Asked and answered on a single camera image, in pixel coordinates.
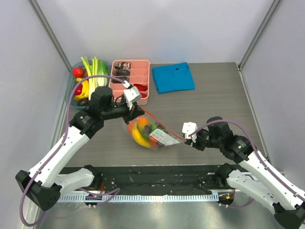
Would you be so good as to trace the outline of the small orange fruit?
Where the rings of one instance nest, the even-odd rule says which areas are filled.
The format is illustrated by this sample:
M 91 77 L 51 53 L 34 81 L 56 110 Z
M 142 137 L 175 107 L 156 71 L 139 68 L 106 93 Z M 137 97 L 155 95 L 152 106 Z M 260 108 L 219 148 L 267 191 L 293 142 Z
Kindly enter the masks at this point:
M 127 132 L 130 136 L 132 136 L 134 124 L 135 122 L 129 122 L 129 124 L 126 126 Z

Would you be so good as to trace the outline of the clear zip top bag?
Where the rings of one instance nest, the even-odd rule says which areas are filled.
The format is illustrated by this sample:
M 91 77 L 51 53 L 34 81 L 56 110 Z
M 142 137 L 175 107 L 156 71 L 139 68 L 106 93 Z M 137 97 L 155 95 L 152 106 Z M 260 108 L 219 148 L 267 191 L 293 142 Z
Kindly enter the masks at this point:
M 160 143 L 162 143 L 164 145 L 163 148 L 167 147 L 167 146 L 172 146 L 172 145 L 177 145 L 177 144 L 181 144 L 185 142 L 185 139 L 182 138 L 181 136 L 179 136 L 178 134 L 176 134 L 174 131 L 172 131 L 171 129 L 169 129 L 166 125 L 164 125 L 157 117 L 155 117 L 153 114 L 151 114 L 148 111 L 144 111 L 144 114 L 142 116 L 147 117 L 151 123 L 153 122 L 159 122 L 164 126 L 164 130 L 161 129 L 155 129 L 152 133 L 150 133 L 149 135 L 144 135 L 141 133 L 141 135 L 149 141 L 150 136 L 154 137 L 155 139 L 157 139 Z M 137 124 L 137 118 L 132 120 L 131 122 L 135 122 Z M 126 126 L 128 124 L 123 124 L 123 128 L 127 132 Z

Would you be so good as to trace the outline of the blue folded cloth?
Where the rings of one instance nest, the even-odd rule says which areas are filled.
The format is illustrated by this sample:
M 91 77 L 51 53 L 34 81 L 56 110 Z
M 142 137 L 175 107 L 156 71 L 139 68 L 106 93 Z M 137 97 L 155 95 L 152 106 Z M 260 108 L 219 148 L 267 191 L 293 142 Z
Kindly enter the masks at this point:
M 186 62 L 154 67 L 152 77 L 158 94 L 195 89 L 195 83 Z

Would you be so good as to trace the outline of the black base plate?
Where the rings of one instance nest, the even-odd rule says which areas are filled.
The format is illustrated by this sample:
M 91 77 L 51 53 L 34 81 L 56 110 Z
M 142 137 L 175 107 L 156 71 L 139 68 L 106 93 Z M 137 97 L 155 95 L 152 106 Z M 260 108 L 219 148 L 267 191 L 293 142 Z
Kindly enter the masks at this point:
M 128 196 L 205 195 L 230 189 L 224 175 L 237 168 L 229 164 L 96 167 L 101 176 L 97 184 L 80 188 L 105 192 L 119 188 L 120 195 Z

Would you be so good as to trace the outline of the purple grape bunch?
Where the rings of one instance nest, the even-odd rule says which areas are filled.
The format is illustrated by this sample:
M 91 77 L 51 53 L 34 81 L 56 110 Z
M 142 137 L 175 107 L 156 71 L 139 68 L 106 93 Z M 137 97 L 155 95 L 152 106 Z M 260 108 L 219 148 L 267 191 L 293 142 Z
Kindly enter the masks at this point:
M 149 135 L 150 133 L 152 133 L 155 129 L 161 129 L 164 130 L 164 126 L 159 123 L 159 122 L 153 122 L 153 123 L 149 123 L 147 125 L 145 125 L 142 130 L 141 133 L 144 135 Z

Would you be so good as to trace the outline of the green orange mango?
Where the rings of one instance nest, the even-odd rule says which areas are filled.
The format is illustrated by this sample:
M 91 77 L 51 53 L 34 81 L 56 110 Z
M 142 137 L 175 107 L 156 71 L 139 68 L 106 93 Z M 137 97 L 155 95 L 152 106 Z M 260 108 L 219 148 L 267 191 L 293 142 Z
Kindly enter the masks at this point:
M 150 120 L 145 116 L 140 116 L 137 118 L 137 127 L 139 131 L 145 130 L 147 128 L 151 128 L 152 123 Z

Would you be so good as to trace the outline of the yellow banana bunch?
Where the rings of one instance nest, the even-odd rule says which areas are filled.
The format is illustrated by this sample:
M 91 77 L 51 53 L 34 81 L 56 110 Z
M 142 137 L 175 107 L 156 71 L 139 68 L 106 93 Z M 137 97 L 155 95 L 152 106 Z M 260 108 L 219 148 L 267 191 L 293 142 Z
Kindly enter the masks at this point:
M 82 98 L 89 98 L 89 81 L 85 80 L 81 83 L 83 86 L 81 95 L 74 95 L 74 100 L 79 101 Z

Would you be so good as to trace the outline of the red strawberry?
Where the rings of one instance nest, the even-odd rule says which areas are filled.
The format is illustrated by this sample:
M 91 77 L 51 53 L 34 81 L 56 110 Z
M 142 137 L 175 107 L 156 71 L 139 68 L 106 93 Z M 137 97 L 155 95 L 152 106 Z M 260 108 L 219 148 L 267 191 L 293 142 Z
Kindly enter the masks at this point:
M 79 85 L 76 90 L 74 91 L 74 95 L 81 95 L 82 94 L 82 85 Z

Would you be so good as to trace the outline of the green lettuce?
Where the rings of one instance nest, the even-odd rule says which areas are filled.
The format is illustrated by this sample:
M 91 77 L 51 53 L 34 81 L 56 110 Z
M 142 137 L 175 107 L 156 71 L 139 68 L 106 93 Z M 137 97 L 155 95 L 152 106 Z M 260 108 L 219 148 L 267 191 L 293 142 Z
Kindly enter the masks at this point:
M 108 65 L 104 61 L 98 61 L 98 75 L 108 75 L 109 68 Z M 97 78 L 97 85 L 98 86 L 106 86 L 108 83 L 107 77 L 98 77 Z

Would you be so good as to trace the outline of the dark sushi roll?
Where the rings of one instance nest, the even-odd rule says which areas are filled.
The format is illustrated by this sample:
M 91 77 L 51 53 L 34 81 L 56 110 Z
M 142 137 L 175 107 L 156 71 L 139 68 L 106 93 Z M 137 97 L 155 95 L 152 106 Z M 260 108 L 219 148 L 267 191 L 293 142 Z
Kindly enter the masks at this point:
M 131 69 L 131 62 L 118 62 L 116 69 Z
M 112 83 L 121 83 L 121 81 L 129 82 L 129 76 L 117 76 L 116 79 L 112 79 Z
M 130 71 L 126 69 L 116 69 L 115 76 L 130 76 Z

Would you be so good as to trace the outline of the green celery stalks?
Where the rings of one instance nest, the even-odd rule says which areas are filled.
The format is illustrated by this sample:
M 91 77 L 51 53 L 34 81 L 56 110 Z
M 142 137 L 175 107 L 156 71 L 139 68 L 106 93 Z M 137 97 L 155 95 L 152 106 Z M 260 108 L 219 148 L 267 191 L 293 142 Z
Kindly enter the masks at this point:
M 89 64 L 88 58 L 81 57 L 81 60 L 84 64 L 88 76 L 96 76 L 97 75 L 97 67 L 98 67 L 98 59 L 94 57 L 91 59 L 91 64 Z M 97 80 L 95 78 L 89 79 L 89 99 L 91 99 L 91 94 L 95 91 L 97 87 Z

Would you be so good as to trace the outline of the dark brown avocado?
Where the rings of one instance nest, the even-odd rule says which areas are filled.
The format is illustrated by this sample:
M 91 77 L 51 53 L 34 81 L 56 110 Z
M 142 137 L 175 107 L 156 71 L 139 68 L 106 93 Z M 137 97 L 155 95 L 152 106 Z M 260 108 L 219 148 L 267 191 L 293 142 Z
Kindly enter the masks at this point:
M 82 98 L 78 101 L 78 106 L 87 106 L 89 103 L 89 100 L 87 98 Z

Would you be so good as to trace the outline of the orange carrot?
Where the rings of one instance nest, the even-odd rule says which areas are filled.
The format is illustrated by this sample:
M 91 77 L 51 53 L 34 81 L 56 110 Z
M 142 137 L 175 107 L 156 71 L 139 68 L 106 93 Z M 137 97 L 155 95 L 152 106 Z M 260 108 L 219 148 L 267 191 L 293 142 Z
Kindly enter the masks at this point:
M 164 147 L 164 145 L 162 143 L 160 143 L 157 139 L 155 139 L 154 137 L 150 136 L 150 145 L 151 148 L 154 150 L 158 150 Z

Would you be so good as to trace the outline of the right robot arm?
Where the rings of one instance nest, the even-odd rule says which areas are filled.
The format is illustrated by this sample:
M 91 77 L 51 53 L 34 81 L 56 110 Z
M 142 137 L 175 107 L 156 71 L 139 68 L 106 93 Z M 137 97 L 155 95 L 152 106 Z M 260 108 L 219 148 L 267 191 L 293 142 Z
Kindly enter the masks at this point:
M 229 164 L 222 165 L 215 176 L 216 185 L 236 188 L 268 209 L 285 229 L 298 229 L 305 223 L 305 192 L 275 169 L 254 145 L 248 134 L 235 135 L 231 121 L 212 117 L 198 127 L 184 123 L 182 133 L 186 144 L 197 150 L 216 148 L 229 160 L 255 177 L 248 178 Z

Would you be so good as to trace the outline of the pink divided tray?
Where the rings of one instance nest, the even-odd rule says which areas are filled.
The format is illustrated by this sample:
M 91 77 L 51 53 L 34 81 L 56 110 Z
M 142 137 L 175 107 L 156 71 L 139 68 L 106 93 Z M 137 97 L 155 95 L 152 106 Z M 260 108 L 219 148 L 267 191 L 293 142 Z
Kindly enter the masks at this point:
M 111 76 L 115 76 L 116 68 L 118 62 L 131 62 L 131 69 L 127 69 L 130 71 L 129 76 L 129 84 L 134 85 L 135 83 L 144 84 L 148 86 L 148 95 L 146 98 L 141 98 L 138 101 L 139 105 L 147 105 L 149 92 L 150 92 L 150 62 L 145 59 L 139 60 L 115 60 L 112 62 Z

